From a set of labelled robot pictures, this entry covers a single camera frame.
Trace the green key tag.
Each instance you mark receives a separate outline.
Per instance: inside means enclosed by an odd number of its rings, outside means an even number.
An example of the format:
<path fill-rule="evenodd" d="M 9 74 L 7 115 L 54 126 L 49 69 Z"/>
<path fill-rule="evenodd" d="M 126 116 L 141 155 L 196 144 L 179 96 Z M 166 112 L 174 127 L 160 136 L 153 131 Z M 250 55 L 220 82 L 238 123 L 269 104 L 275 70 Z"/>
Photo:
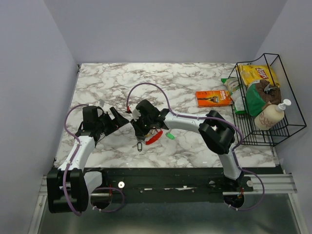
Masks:
<path fill-rule="evenodd" d="M 172 135 L 171 132 L 167 132 L 167 133 L 165 134 L 165 136 L 166 136 L 167 138 L 171 139 L 171 140 L 174 140 L 174 139 L 175 139 L 175 136 Z"/>

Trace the black key tag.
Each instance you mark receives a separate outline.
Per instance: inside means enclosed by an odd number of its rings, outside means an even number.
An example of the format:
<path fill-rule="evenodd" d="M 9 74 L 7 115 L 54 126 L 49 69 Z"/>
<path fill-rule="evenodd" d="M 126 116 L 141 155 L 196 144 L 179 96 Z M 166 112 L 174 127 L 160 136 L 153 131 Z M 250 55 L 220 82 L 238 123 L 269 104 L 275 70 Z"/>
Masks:
<path fill-rule="evenodd" d="M 138 143 L 137 143 L 137 150 L 138 150 L 139 152 L 142 151 L 142 143 L 141 143 L 141 142 L 138 142 Z"/>

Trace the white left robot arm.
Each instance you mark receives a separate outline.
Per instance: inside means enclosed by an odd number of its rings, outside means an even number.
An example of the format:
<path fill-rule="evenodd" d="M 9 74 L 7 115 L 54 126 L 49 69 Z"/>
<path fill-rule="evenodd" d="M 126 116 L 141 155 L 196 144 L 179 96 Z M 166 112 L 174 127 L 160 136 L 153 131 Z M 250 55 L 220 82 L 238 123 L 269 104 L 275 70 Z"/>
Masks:
<path fill-rule="evenodd" d="M 80 216 L 89 204 L 91 192 L 104 192 L 108 180 L 99 171 L 84 172 L 86 162 L 101 137 L 106 137 L 129 121 L 114 107 L 113 116 L 99 106 L 82 104 L 83 120 L 75 134 L 74 145 L 66 160 L 47 174 L 48 207 L 51 213 L 73 212 Z"/>

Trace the red handled steel key organizer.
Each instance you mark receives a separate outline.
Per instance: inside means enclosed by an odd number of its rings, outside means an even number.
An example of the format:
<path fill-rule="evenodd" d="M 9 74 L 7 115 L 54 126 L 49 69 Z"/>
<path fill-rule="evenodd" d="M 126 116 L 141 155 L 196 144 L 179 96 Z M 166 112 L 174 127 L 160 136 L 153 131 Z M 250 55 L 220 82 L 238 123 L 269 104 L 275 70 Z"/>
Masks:
<path fill-rule="evenodd" d="M 158 141 L 160 137 L 162 136 L 163 131 L 158 129 L 152 129 L 149 133 L 147 133 L 144 136 L 138 136 L 138 142 L 141 142 L 145 145 L 151 145 Z"/>

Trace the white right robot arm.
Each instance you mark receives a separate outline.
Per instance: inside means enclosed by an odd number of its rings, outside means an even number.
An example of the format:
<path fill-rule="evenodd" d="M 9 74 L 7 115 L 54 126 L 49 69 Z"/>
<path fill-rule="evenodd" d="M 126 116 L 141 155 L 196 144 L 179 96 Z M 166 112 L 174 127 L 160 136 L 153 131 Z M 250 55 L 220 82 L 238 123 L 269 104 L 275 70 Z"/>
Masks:
<path fill-rule="evenodd" d="M 225 187 L 230 191 L 241 187 L 244 173 L 234 153 L 235 129 L 217 111 L 206 115 L 173 114 L 169 109 L 160 111 L 147 100 L 133 109 L 128 108 L 128 111 L 132 114 L 135 135 L 140 140 L 144 140 L 153 129 L 179 129 L 200 134 L 208 149 L 219 156 Z"/>

